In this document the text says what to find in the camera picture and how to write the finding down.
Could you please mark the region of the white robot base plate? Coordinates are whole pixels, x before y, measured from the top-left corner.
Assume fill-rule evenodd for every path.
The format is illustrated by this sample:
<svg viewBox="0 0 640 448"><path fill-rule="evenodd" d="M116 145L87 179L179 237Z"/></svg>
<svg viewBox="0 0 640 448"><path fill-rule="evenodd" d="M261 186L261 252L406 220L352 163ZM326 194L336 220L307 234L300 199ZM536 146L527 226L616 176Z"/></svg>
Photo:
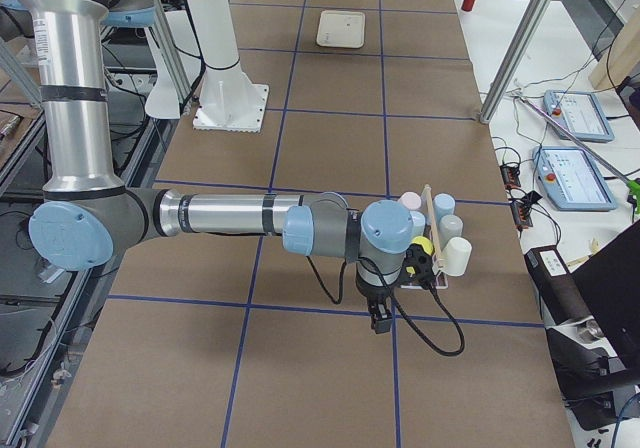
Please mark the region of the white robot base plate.
<svg viewBox="0 0 640 448"><path fill-rule="evenodd" d="M253 83L240 65L207 69L194 116L196 130L260 132L269 86Z"/></svg>

